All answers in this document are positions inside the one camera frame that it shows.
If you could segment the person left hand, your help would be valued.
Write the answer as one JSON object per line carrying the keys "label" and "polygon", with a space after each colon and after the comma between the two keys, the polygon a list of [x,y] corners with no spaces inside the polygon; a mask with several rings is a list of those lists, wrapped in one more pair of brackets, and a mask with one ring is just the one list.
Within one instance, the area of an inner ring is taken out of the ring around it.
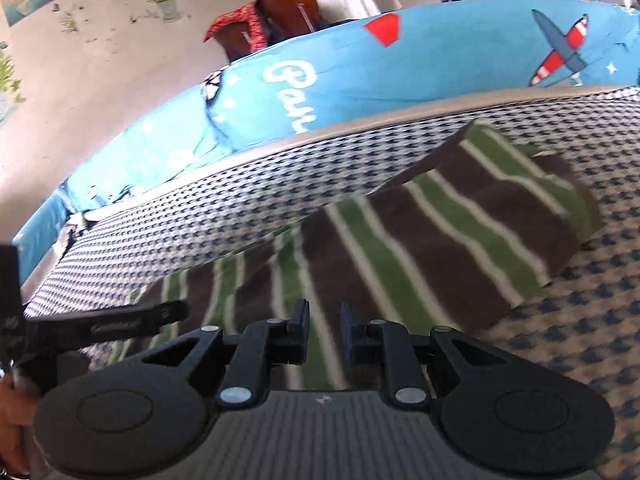
{"label": "person left hand", "polygon": [[11,374],[1,378],[1,465],[12,474],[29,474],[22,430],[32,426],[39,400],[19,392]]}

